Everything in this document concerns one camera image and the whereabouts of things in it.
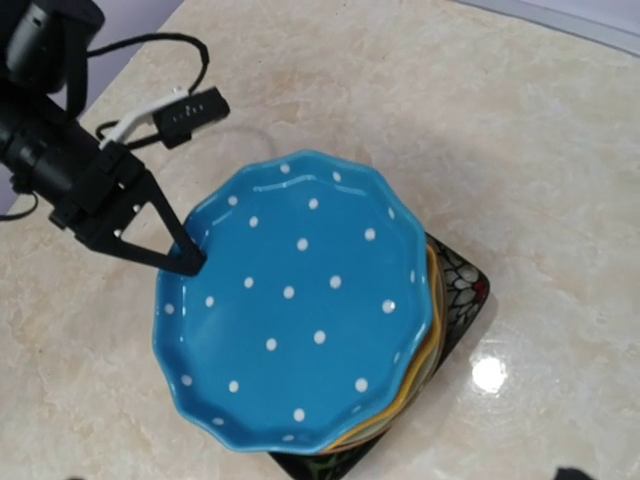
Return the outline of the blue polka dot plate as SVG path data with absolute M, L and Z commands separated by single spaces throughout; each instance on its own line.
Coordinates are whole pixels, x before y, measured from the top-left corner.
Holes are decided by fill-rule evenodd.
M 177 411 L 230 450 L 317 454 L 399 405 L 434 325 L 420 222 L 374 168 L 302 151 L 188 216 L 153 348 Z

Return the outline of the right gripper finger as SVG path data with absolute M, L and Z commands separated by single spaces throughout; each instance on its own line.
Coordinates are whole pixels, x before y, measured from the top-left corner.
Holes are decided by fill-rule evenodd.
M 594 480 L 594 478 L 575 467 L 560 467 L 556 471 L 555 480 Z

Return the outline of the black square floral plate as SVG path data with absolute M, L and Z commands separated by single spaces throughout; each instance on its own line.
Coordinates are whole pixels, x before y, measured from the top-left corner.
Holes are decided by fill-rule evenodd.
M 473 263 L 437 238 L 427 235 L 429 256 L 439 268 L 443 303 L 443 340 L 437 367 L 441 367 L 484 307 L 489 293 L 487 276 Z M 335 453 L 298 456 L 275 453 L 271 459 L 291 479 L 343 479 L 389 430 L 382 428 L 369 439 Z

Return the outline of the orange polka dot plate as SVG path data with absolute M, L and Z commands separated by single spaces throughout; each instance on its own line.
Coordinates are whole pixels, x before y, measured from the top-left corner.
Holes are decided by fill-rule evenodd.
M 427 260 L 430 275 L 429 286 L 431 300 L 434 308 L 432 327 L 413 356 L 396 397 L 384 411 L 342 435 L 329 448 L 324 450 L 322 455 L 344 452 L 350 449 L 344 448 L 343 445 L 363 430 L 380 421 L 389 419 L 393 414 L 397 413 L 406 402 L 412 385 L 416 381 L 420 381 L 422 375 L 428 374 L 433 368 L 436 368 L 437 361 L 441 359 L 446 337 L 447 305 L 445 300 L 444 275 L 439 264 L 436 249 L 431 244 L 427 245 Z

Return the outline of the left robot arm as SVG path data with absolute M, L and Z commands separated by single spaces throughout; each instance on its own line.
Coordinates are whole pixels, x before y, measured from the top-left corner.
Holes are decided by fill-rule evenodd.
M 93 1 L 1 4 L 1 162 L 18 194 L 53 207 L 50 221 L 91 251 L 194 276 L 205 255 L 153 174 L 125 138 L 155 113 L 187 99 L 171 94 L 139 107 L 96 139 L 78 122 L 88 94 L 90 44 L 105 23 Z M 139 210 L 152 205 L 178 251 L 162 254 L 122 238 Z

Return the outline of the light green floral plate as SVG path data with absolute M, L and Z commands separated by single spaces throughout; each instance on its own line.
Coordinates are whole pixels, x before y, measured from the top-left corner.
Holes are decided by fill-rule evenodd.
M 384 421 L 380 421 L 380 422 L 376 423 L 375 425 L 367 428 L 366 430 L 363 430 L 362 432 L 360 432 L 359 434 L 354 436 L 352 439 L 350 439 L 348 442 L 346 442 L 343 445 L 343 447 L 344 448 L 351 448 L 351 447 L 359 446 L 359 445 L 361 445 L 361 444 L 373 439 L 377 435 L 379 435 L 381 433 L 385 433 L 390 428 L 392 423 L 397 418 L 399 418 L 414 403 L 415 399 L 419 396 L 419 394 L 425 388 L 425 385 L 434 376 L 435 372 L 436 372 L 436 369 L 433 368 L 428 374 L 422 375 L 420 377 L 420 381 L 416 381 L 412 385 L 412 388 L 409 391 L 409 395 L 408 395 L 408 398 L 407 398 L 406 402 L 402 405 L 402 407 L 400 408 L 400 410 L 397 413 L 393 414 L 389 419 L 386 419 Z

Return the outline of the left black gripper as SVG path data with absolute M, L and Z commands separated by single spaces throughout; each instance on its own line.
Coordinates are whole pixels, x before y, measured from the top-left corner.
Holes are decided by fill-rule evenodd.
M 206 261 L 153 175 L 120 144 L 99 151 L 49 220 L 94 252 L 167 272 L 194 276 Z

